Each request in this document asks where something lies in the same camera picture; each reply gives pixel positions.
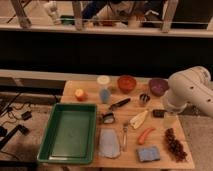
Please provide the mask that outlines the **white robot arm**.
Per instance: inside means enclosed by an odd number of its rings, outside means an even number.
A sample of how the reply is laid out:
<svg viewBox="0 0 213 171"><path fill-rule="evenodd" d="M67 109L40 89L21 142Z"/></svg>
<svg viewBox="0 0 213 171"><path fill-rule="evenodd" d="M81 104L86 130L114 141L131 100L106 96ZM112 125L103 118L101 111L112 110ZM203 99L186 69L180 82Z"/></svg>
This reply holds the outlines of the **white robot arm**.
<svg viewBox="0 0 213 171"><path fill-rule="evenodd" d="M209 88L210 82L211 74L202 66L172 74L168 79L169 89L162 97L163 107L167 111L164 127L171 128L188 103L213 117L213 90Z"/></svg>

